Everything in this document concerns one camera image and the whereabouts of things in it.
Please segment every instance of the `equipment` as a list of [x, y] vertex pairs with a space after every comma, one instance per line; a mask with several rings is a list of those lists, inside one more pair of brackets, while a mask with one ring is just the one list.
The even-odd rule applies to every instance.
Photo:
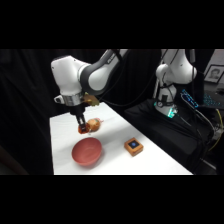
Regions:
[[177, 90], [173, 83], [188, 84], [195, 79], [197, 70], [188, 62], [185, 49], [167, 49], [163, 59], [163, 65], [160, 65], [156, 71], [156, 76], [160, 83], [160, 93], [155, 103], [155, 108], [165, 116], [173, 118], [177, 113], [177, 107], [174, 104]]
[[144, 148], [144, 146], [136, 138], [132, 138], [125, 142], [124, 147], [133, 157], [142, 152]]
[[[77, 117], [80, 133], [88, 132], [83, 115], [84, 102], [89, 102], [84, 100], [85, 92], [94, 96], [103, 94], [112, 75], [129, 51], [130, 49], [108, 49], [101, 59], [92, 65], [72, 56], [56, 58], [51, 63], [61, 93], [55, 98], [55, 102], [69, 107], [70, 113]], [[156, 72], [160, 82], [160, 94], [155, 107], [160, 113], [172, 118], [177, 113], [174, 105], [176, 89], [173, 83], [190, 83], [192, 78], [196, 77], [197, 71], [195, 70], [195, 76], [192, 77], [193, 67], [188, 62], [184, 49], [162, 49], [162, 55], [165, 64], [160, 65]]]
[[83, 133], [86, 133], [86, 121], [83, 115], [85, 92], [94, 96], [104, 93], [119, 63], [128, 52], [129, 49], [109, 49], [92, 65], [72, 56], [56, 58], [51, 63], [61, 93], [55, 98], [55, 102], [68, 106], [70, 113], [77, 117]]

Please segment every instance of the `food item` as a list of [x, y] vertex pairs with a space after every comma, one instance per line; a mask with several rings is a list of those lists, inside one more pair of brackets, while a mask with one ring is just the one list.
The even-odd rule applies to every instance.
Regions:
[[91, 131], [98, 131], [101, 126], [101, 121], [99, 118], [91, 119], [87, 123], [90, 125]]
[[80, 125], [79, 125], [79, 128], [78, 128], [78, 131], [80, 134], [86, 134], [86, 133], [89, 133], [90, 132], [90, 125], [88, 123], [86, 123], [86, 131], [83, 132]]

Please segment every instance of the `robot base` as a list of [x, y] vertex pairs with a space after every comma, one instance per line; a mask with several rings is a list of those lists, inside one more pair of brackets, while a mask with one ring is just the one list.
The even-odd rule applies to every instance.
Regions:
[[157, 103], [155, 103], [154, 106], [156, 110], [158, 110], [161, 114], [164, 114], [169, 118], [173, 118], [178, 113], [176, 109], [177, 107], [174, 104], [172, 106], [159, 107], [157, 106]]

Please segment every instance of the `table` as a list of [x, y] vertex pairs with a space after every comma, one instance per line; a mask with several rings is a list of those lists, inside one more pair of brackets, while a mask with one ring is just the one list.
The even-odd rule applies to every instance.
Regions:
[[[80, 135], [76, 117], [68, 114], [50, 119], [52, 156], [55, 175], [192, 175], [162, 151], [105, 103], [88, 107], [86, 120], [104, 120], [96, 133]], [[99, 161], [91, 167], [81, 167], [71, 156], [74, 145], [88, 137], [97, 138], [103, 146]], [[132, 157], [124, 143], [136, 138], [144, 151]]]

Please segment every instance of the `black cable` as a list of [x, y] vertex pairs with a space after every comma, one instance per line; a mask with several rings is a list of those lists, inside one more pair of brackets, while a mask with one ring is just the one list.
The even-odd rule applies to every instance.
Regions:
[[177, 52], [176, 52], [176, 54], [174, 55], [174, 58], [173, 58], [173, 60], [171, 61], [170, 65], [172, 65], [172, 63], [173, 63], [174, 59], [176, 58], [176, 56], [177, 56], [179, 50], [180, 50], [180, 49], [177, 49]]
[[[169, 50], [169, 49], [166, 49], [165, 53], [163, 54], [163, 56], [162, 56], [162, 58], [161, 58], [161, 60], [160, 60], [160, 62], [159, 62], [159, 65], [160, 65], [161, 62], [163, 61], [163, 59], [164, 59], [164, 57], [166, 56], [168, 50]], [[102, 98], [101, 98], [101, 99], [102, 99], [103, 101], [105, 101], [106, 103], [111, 104], [111, 105], [113, 105], [113, 106], [117, 106], [117, 107], [126, 107], [126, 106], [129, 106], [129, 105], [133, 104], [134, 102], [136, 102], [136, 101], [137, 101], [137, 100], [144, 94], [144, 92], [145, 92], [145, 91], [147, 90], [147, 88], [149, 87], [149, 85], [150, 85], [150, 83], [151, 83], [151, 81], [152, 81], [153, 78], [154, 78], [154, 76], [152, 75], [151, 78], [149, 79], [149, 82], [148, 82], [147, 86], [146, 86], [145, 89], [143, 90], [143, 92], [142, 92], [142, 93], [141, 93], [135, 100], [133, 100], [132, 102], [130, 102], [130, 103], [128, 103], [128, 104], [125, 104], [125, 105], [119, 105], [119, 104], [111, 103], [111, 102], [109, 102], [109, 101], [107, 101], [107, 100], [104, 100], [104, 99], [102, 99]]]

